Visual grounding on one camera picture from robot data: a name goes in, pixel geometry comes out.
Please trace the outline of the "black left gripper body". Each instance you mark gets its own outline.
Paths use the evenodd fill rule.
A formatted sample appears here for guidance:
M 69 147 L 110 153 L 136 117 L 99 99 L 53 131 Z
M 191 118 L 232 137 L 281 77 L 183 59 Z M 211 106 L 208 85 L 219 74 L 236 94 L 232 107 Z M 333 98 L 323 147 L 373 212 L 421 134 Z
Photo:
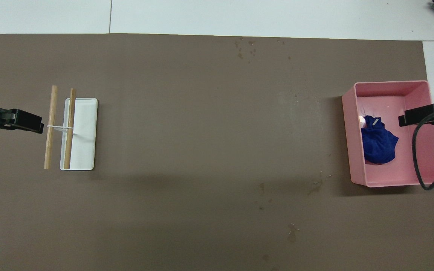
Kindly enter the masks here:
M 21 109 L 0 108 L 0 130 L 35 131 L 35 115 Z

